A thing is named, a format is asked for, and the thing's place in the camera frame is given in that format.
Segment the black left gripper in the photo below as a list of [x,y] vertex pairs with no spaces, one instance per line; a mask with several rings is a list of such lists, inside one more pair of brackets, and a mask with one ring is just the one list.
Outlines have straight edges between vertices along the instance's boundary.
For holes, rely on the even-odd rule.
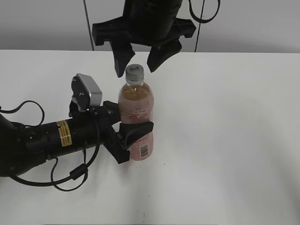
[[118,103],[111,101],[104,101],[102,106],[92,107],[85,112],[79,112],[77,105],[71,102],[69,117],[72,146],[76,151],[103,145],[119,164],[129,161],[129,147],[151,133],[154,127],[150,121],[120,123],[119,133],[116,133],[113,125],[121,121],[120,109]]

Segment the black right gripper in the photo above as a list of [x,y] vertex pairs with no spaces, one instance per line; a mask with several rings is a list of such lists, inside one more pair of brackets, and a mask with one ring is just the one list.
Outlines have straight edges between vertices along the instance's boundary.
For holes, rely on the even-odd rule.
[[172,14],[121,16],[92,25],[95,45],[110,42],[114,68],[122,77],[135,52],[131,44],[152,47],[147,59],[150,72],[181,51],[180,37],[191,38],[196,26]]

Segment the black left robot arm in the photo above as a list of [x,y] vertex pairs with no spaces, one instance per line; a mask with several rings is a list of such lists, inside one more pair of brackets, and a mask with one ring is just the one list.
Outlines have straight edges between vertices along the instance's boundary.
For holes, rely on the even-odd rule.
[[[129,161],[129,147],[152,132],[153,122],[120,123],[117,103],[85,112],[70,104],[70,119],[28,127],[0,118],[0,175],[21,175],[55,157],[103,145],[118,164]],[[118,132],[113,125],[120,123]]]

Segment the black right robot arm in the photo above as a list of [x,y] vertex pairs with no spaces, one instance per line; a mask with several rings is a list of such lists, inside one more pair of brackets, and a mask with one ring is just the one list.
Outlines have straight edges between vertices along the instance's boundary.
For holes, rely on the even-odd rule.
[[179,38],[191,38],[196,30],[190,19],[177,17],[181,5],[180,0],[127,0],[121,17],[92,25],[94,44],[110,43],[118,77],[135,55],[132,44],[151,47],[151,72],[181,51]]

